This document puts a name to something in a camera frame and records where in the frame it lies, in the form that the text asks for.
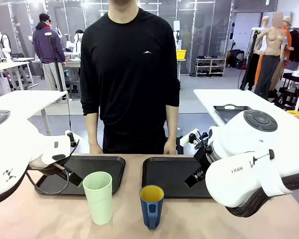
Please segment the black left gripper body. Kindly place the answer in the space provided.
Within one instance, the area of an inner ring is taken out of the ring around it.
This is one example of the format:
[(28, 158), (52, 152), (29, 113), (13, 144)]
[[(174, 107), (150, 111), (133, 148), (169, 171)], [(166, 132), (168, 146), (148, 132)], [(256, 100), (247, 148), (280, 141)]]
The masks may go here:
[(65, 163), (68, 162), (69, 159), (60, 159), (58, 161), (55, 161), (51, 164), (49, 164), (45, 168), (38, 168), (38, 167), (32, 167), (30, 166), (30, 170), (36, 170), (41, 172), (43, 175), (50, 176), (50, 175), (64, 175), (66, 177), (66, 173), (71, 174), (71, 169), (65, 166)]

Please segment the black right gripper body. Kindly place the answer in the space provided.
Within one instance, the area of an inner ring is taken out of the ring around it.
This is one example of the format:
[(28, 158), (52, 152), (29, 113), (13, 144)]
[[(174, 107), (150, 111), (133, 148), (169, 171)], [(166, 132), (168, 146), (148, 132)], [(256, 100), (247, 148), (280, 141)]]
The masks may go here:
[(197, 152), (194, 154), (194, 159), (200, 164), (199, 168), (194, 174), (206, 173), (207, 169), (211, 165), (210, 154), (212, 149), (210, 146), (200, 146)]

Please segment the person's left hand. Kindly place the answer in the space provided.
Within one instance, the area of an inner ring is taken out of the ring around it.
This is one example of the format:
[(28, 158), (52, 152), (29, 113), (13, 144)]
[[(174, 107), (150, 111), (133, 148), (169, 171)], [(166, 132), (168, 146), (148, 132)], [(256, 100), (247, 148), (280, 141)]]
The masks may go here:
[(176, 155), (176, 142), (168, 139), (164, 145), (163, 153), (168, 155)]

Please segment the person's right hand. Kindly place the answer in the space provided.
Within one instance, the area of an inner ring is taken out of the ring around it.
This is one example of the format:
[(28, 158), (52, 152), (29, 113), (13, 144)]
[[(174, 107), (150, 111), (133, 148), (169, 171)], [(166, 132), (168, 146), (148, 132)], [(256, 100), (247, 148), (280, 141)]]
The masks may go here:
[(103, 154), (102, 148), (98, 143), (89, 144), (90, 154)]

